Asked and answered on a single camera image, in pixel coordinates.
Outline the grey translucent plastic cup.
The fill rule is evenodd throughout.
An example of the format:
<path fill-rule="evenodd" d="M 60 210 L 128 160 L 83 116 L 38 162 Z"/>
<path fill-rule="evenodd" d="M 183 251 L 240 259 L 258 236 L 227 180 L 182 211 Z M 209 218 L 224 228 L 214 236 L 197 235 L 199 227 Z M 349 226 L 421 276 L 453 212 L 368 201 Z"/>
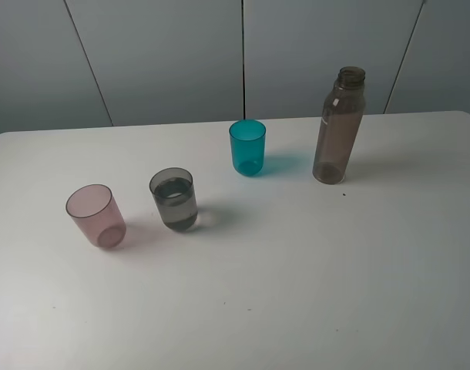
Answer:
<path fill-rule="evenodd" d="M 149 182 L 162 222 L 170 229 L 184 232 L 197 219 L 198 208 L 192 174 L 180 167 L 156 173 Z"/>

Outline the teal translucent plastic cup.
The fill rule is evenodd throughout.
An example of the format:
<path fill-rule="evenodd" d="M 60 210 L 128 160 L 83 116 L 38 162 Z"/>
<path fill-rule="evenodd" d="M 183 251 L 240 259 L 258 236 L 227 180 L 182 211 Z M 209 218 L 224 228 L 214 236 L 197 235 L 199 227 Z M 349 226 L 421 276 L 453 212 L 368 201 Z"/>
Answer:
<path fill-rule="evenodd" d="M 258 174 L 264 165 L 266 127 L 254 119 L 244 119 L 229 128 L 233 168 L 246 177 Z"/>

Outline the pink translucent plastic cup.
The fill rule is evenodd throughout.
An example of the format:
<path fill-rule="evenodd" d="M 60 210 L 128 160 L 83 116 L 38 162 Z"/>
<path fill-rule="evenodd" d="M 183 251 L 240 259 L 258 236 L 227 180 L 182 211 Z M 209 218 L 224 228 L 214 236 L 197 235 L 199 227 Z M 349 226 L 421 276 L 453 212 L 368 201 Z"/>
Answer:
<path fill-rule="evenodd" d="M 66 201 L 65 210 L 95 247 L 117 247 L 126 236 L 126 223 L 106 185 L 79 188 Z"/>

